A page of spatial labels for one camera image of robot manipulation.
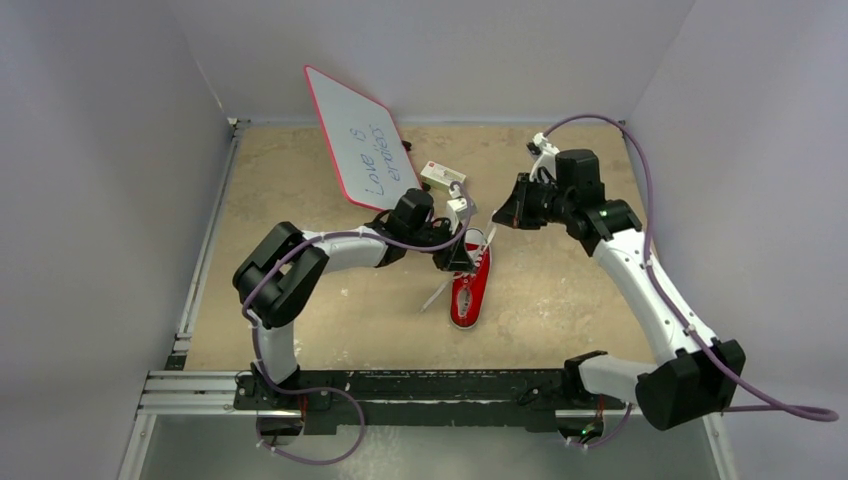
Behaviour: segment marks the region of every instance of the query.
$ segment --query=floor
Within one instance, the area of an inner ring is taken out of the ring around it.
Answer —
[[[473,226],[506,200],[518,172],[528,171],[524,145],[542,127],[402,127],[420,171],[436,161],[468,175],[479,206]],[[644,213],[619,132],[612,126],[559,129],[562,150],[589,148],[601,162],[609,198]],[[446,197],[436,195],[436,204]],[[247,130],[238,151],[202,292],[187,370],[241,370],[253,359],[247,321],[231,285],[236,268],[273,225],[290,221],[313,231],[347,230],[374,216],[341,194],[317,127]],[[642,331],[606,274],[563,227],[500,228],[478,324],[461,331],[448,320],[449,296],[419,309],[447,274],[429,255],[410,253],[381,269],[322,277],[295,326],[295,349],[307,369],[558,367],[592,350],[651,361]]]

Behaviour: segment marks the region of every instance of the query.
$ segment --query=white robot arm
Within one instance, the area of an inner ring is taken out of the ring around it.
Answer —
[[[536,230],[561,223],[607,272],[639,321],[655,364],[591,352],[565,362],[576,396],[603,394],[638,404],[646,419],[666,430],[730,405],[735,383],[722,374],[689,336],[697,330],[710,349],[735,373],[745,355],[738,343],[721,342],[686,304],[655,257],[652,270],[675,305],[686,312],[684,328],[660,298],[644,265],[642,225],[623,200],[607,200],[598,159],[590,150],[561,152],[536,134],[527,144],[536,160],[518,175],[510,198],[494,215],[502,225]]]

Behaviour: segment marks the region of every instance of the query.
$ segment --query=small white box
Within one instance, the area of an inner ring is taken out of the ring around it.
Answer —
[[[421,170],[421,182],[434,190],[450,193],[450,184],[459,182],[465,185],[465,175],[436,162],[427,162]]]

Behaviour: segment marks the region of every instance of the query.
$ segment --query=whiteboard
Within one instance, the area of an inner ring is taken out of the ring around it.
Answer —
[[[389,110],[314,67],[303,67],[344,196],[375,210],[420,188]]]

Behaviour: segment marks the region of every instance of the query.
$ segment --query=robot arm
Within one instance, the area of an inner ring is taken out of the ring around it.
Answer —
[[[236,271],[233,286],[242,303],[259,288],[248,313],[256,320],[260,356],[274,383],[282,387],[298,371],[294,320],[303,311],[321,275],[355,267],[384,267],[406,254],[406,249],[387,245],[375,237],[416,247],[444,244],[457,234],[461,226],[459,219],[468,218],[469,209],[473,209],[466,199],[454,197],[447,202],[446,217],[436,220],[431,220],[432,197],[422,190],[410,189],[393,210],[381,212],[372,222],[350,230],[347,235],[300,231],[288,222],[271,230]],[[310,240],[314,243],[288,262],[285,273],[277,271],[270,282],[259,287],[280,259]],[[433,261],[445,271],[470,272],[474,268],[462,241],[433,252]]]
[[[537,134],[528,150],[536,158],[531,173],[518,175],[513,192],[493,220],[511,228],[537,230],[561,223],[615,282],[639,321],[656,364],[616,359],[591,352],[565,362],[564,375],[576,397],[610,395],[636,403],[659,430],[718,412],[730,405],[735,383],[706,357],[676,320],[651,284],[642,249],[644,233],[623,200],[607,200],[598,159],[590,150],[560,152]],[[690,315],[710,349],[737,374],[745,354],[736,341],[720,342],[689,309],[656,258],[652,269],[671,299]]]

